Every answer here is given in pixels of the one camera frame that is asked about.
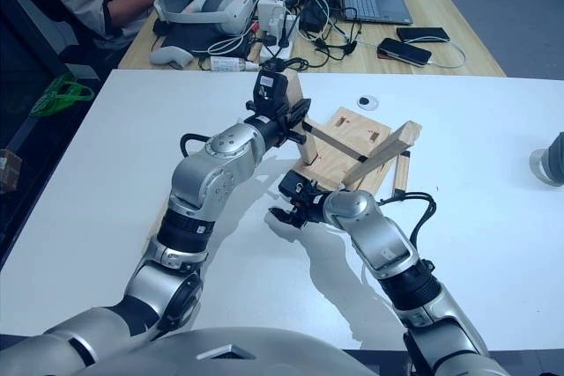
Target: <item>vr headset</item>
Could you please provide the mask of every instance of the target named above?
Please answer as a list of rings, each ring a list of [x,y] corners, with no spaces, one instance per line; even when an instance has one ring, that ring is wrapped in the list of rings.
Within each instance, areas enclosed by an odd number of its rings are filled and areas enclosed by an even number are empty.
[[[161,21],[210,24],[220,33],[239,35],[247,29],[253,0],[155,0],[153,6]]]

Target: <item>white cable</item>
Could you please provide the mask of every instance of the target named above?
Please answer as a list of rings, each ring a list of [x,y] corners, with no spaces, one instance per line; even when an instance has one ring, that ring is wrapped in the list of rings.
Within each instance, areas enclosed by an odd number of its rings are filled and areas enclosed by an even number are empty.
[[[411,43],[417,43],[418,41],[429,41],[429,40],[444,41],[445,43],[448,43],[453,48],[458,50],[458,53],[460,53],[460,55],[462,56],[462,61],[458,65],[442,65],[440,63],[428,61],[427,63],[429,63],[430,65],[438,66],[439,68],[454,69],[454,68],[460,68],[461,66],[464,66],[466,64],[466,53],[460,47],[458,47],[458,45],[456,45],[450,40],[443,39],[441,37],[435,37],[433,35],[426,35],[425,37],[418,37],[417,39],[404,40],[404,43],[411,44]]]

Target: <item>wooden stick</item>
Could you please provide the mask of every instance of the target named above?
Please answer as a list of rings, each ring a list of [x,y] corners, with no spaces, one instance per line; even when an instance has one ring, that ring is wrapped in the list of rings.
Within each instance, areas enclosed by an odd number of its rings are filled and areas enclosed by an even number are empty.
[[[355,160],[363,162],[368,159],[363,152],[355,149],[353,146],[347,143],[344,138],[341,138],[336,134],[330,134],[323,127],[323,125],[319,125],[317,122],[314,122],[309,118],[304,119],[303,128],[313,136],[316,136],[317,138],[323,140],[325,143],[332,145],[337,150],[343,152],[344,154]]]
[[[345,174],[343,183],[352,184],[364,175],[373,171],[378,166],[393,159],[402,151],[405,151],[415,144],[419,137],[421,126],[415,122],[408,121],[392,133],[388,138],[378,144],[368,155],[364,163],[357,163]]]
[[[409,160],[411,155],[409,151],[404,151],[397,156],[392,196],[402,195],[407,191],[407,174],[409,173]]]
[[[284,72],[282,72],[282,74],[288,80],[288,88],[286,90],[286,95],[288,96],[288,101],[290,102],[290,106],[293,106],[298,101],[303,99],[300,80],[298,79],[298,72],[287,68],[284,70]],[[306,165],[311,165],[312,163],[314,163],[314,160],[317,157],[317,148],[315,147],[315,140],[313,136],[307,133],[301,125],[296,125],[296,127],[293,130],[299,134],[303,134],[306,136],[306,143],[298,144],[298,150],[300,151],[301,160]]]

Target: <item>power strip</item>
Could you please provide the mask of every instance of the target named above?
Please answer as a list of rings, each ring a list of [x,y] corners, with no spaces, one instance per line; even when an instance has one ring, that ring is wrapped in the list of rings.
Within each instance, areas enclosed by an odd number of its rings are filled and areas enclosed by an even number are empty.
[[[296,36],[298,34],[298,28],[300,26],[300,22],[296,22],[295,25],[293,26],[293,30],[291,33],[290,29],[292,28],[293,22],[295,20],[298,20],[299,18],[296,17],[295,15],[288,15],[288,17],[286,18],[286,32],[287,32],[287,37],[288,37],[288,46],[286,48],[281,48],[278,45],[279,42],[279,38],[276,39],[276,44],[274,44],[273,46],[263,46],[261,48],[261,53],[260,53],[260,61],[261,63],[264,61],[268,61],[269,59],[271,59],[274,55],[276,55],[277,58],[283,59],[285,61],[287,61],[288,59],[290,59],[290,55],[292,54],[292,48],[293,48],[293,42],[296,39]]]

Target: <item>smartphone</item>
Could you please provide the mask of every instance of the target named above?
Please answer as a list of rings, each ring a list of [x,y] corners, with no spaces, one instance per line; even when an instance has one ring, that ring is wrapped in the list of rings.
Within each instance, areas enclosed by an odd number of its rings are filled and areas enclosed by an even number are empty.
[[[427,27],[398,27],[396,29],[397,37],[401,41],[412,41],[419,43],[428,42],[445,42],[450,41],[450,37],[445,33],[445,31],[439,26],[427,26]]]
[[[423,66],[429,62],[431,52],[424,48],[416,48],[407,43],[394,39],[384,39],[378,46],[378,49],[398,61],[407,62],[411,65]]]

